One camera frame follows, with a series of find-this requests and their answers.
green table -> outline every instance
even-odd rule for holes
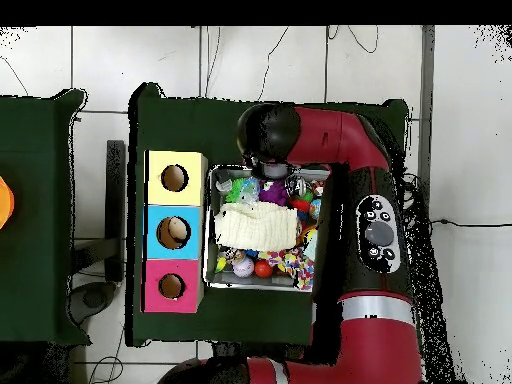
[[[129,218],[127,343],[217,340],[309,344],[312,305],[302,293],[207,288],[196,314],[140,312],[144,151],[201,152],[209,165],[241,163],[237,149],[239,116],[254,102],[162,97],[158,85],[142,84],[129,106]],[[407,105],[392,100],[382,106],[355,103],[306,104],[307,107],[356,112],[366,116],[388,146],[403,152]]]
[[[0,340],[87,344],[69,319],[70,122],[84,92],[0,97],[0,175],[15,195],[0,230]]]

toy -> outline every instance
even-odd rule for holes
[[[317,234],[318,230],[313,228],[312,230],[309,230],[304,237],[304,254],[313,262],[315,262]]]
[[[296,196],[296,199],[305,200],[306,202],[311,203],[314,197],[313,192],[308,189],[303,196]]]
[[[215,272],[221,272],[228,263],[227,259],[224,256],[219,257],[217,260],[217,268],[215,268]]]
[[[224,202],[235,203],[236,201],[238,201],[238,197],[240,196],[240,190],[242,190],[244,180],[245,178],[236,178],[231,182],[231,190],[228,192],[228,194],[226,194]]]
[[[238,202],[240,203],[251,203],[257,202],[260,194],[260,182],[254,178],[246,178],[242,182],[240,189],[240,196]]]
[[[315,221],[317,221],[318,217],[320,216],[321,206],[322,201],[320,199],[313,200],[309,206],[309,215],[311,215],[311,218],[313,218]]]
[[[246,249],[245,250],[245,254],[249,255],[251,258],[257,258],[258,257],[258,251],[257,250]]]
[[[284,180],[260,182],[260,201],[284,206],[287,200]]]
[[[254,271],[254,262],[246,256],[242,262],[233,265],[233,272],[237,277],[248,277]]]
[[[226,261],[232,265],[236,265],[245,259],[245,252],[243,250],[234,249],[232,247],[224,250],[222,255],[226,258]]]
[[[223,194],[229,193],[233,188],[233,181],[229,178],[229,172],[226,169],[219,169],[215,175],[217,178],[215,183],[217,190]]]
[[[275,266],[290,275],[300,290],[310,290],[313,286],[314,262],[304,255],[302,249],[293,248],[281,252],[260,252],[270,266]]]
[[[254,264],[254,273],[260,278],[268,278],[272,275],[274,269],[263,259]]]
[[[315,196],[322,197],[324,193],[324,182],[323,181],[311,181],[311,188]]]
[[[304,178],[299,177],[296,174],[290,175],[286,178],[284,185],[286,187],[286,192],[289,197],[292,196],[304,196],[307,192],[307,183]]]
[[[298,211],[309,213],[309,202],[300,199],[290,199],[289,202],[291,207],[297,209]]]
[[[299,210],[297,211],[297,217],[301,220],[301,222],[306,222],[308,220],[308,214]]]
[[[5,225],[14,210],[14,195],[0,177],[0,229]]]

stuffed toy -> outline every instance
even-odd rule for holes
[[[286,205],[288,193],[284,180],[277,181],[260,181],[260,201],[275,203],[279,206]]]

table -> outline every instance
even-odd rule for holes
[[[312,305],[294,292],[207,288],[196,314],[140,311],[144,151],[201,152],[210,166],[241,163],[236,146],[239,116],[254,102],[165,98],[157,84],[144,83],[129,104],[126,342],[215,340],[309,344]],[[401,151],[408,108],[403,100],[383,105],[306,104],[367,117],[388,148]]]

white cloth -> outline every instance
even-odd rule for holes
[[[297,210],[274,203],[225,203],[215,216],[217,244],[279,252],[296,244]]]

